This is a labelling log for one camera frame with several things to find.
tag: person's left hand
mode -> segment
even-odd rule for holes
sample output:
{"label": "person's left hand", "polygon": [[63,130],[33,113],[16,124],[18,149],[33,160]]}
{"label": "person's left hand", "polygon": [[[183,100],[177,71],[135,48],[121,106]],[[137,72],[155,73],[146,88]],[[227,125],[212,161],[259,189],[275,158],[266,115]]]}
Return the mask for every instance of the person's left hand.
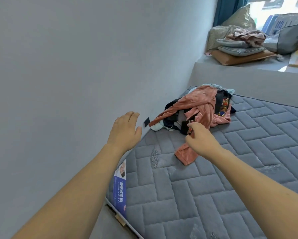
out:
{"label": "person's left hand", "polygon": [[139,113],[128,112],[118,117],[112,126],[107,144],[122,149],[124,153],[134,148],[142,135],[141,127],[135,129],[138,116]]}

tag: wall outlet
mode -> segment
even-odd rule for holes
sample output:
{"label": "wall outlet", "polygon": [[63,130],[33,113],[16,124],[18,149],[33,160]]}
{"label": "wall outlet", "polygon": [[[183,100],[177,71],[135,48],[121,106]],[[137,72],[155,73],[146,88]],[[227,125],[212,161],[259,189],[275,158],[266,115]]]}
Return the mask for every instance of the wall outlet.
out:
{"label": "wall outlet", "polygon": [[149,117],[144,121],[144,127],[147,127],[147,125],[149,125],[150,123],[150,119]]}

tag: blue curtain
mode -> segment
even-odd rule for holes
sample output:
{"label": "blue curtain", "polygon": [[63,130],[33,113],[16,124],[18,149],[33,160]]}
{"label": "blue curtain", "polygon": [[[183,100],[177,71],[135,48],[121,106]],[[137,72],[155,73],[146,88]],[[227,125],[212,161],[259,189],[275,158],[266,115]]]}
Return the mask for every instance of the blue curtain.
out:
{"label": "blue curtain", "polygon": [[213,27],[221,25],[239,8],[245,6],[249,0],[218,0]]}

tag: brown package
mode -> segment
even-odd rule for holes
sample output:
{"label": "brown package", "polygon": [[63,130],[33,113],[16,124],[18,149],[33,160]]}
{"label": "brown package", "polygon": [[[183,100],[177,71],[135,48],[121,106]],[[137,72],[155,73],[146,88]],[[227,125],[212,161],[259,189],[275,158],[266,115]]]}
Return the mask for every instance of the brown package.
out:
{"label": "brown package", "polygon": [[275,56],[275,53],[272,53],[268,50],[264,50],[263,52],[255,53],[244,57],[236,57],[236,56],[224,53],[220,50],[215,50],[211,54],[222,65],[238,65],[238,64],[248,63],[255,60],[262,60],[267,57]]}

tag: white wall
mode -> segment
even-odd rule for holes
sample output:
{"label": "white wall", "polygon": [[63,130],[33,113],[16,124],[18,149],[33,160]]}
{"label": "white wall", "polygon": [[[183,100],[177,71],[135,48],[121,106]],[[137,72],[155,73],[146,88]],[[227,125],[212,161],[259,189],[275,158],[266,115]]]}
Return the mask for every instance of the white wall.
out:
{"label": "white wall", "polygon": [[0,0],[0,238],[96,155],[118,116],[140,112],[141,125],[187,88],[215,7]]}
{"label": "white wall", "polygon": [[298,107],[298,74],[195,63],[190,85],[214,83],[236,94]]}

